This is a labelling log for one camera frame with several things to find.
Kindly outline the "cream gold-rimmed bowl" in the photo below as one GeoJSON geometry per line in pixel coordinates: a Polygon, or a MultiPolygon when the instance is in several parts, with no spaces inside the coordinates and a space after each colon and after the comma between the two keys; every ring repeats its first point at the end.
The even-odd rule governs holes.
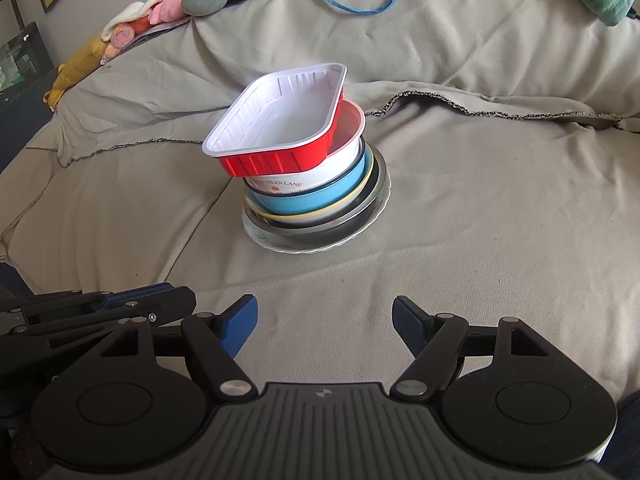
{"type": "Polygon", "coordinates": [[[245,185],[245,194],[256,207],[265,211],[268,218],[293,217],[309,218],[318,211],[330,211],[346,204],[367,184],[373,170],[373,155],[366,148],[354,168],[343,177],[313,191],[290,194],[268,195],[245,185]]]}

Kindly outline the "red foil tray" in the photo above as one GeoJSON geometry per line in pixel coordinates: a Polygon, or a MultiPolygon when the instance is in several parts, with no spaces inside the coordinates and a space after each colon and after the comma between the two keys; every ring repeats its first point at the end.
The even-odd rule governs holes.
{"type": "Polygon", "coordinates": [[[341,63],[280,70],[249,84],[202,143],[232,177],[296,174],[329,153],[344,100],[341,63]]]}

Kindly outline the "pink plush toy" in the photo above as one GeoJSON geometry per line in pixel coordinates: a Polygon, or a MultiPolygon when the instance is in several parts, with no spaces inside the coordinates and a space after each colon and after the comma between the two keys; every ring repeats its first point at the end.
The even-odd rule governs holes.
{"type": "Polygon", "coordinates": [[[111,19],[101,32],[106,48],[101,65],[111,61],[134,40],[149,30],[167,24],[175,24],[186,18],[182,10],[182,0],[135,1],[111,19]]]}

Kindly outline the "grey sofa cover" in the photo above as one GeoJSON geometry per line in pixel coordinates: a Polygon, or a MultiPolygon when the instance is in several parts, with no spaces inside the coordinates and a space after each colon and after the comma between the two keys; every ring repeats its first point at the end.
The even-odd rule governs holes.
{"type": "Polygon", "coordinates": [[[255,382],[392,382],[405,295],[543,334],[616,398],[639,387],[639,24],[576,0],[244,0],[115,58],[1,176],[1,259],[34,292],[168,281],[256,296],[255,382]],[[345,245],[282,255],[201,148],[258,77],[337,62],[392,195],[345,245]]]}

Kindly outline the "blue enamel bowl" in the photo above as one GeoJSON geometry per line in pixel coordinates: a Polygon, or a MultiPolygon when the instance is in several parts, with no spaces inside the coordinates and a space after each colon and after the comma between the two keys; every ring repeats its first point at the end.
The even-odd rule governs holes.
{"type": "Polygon", "coordinates": [[[366,173],[370,159],[366,142],[360,140],[356,160],[340,176],[318,186],[318,188],[277,194],[276,192],[258,191],[247,179],[244,179],[244,183],[255,196],[256,202],[268,211],[274,214],[306,214],[329,206],[352,192],[366,173]]]}

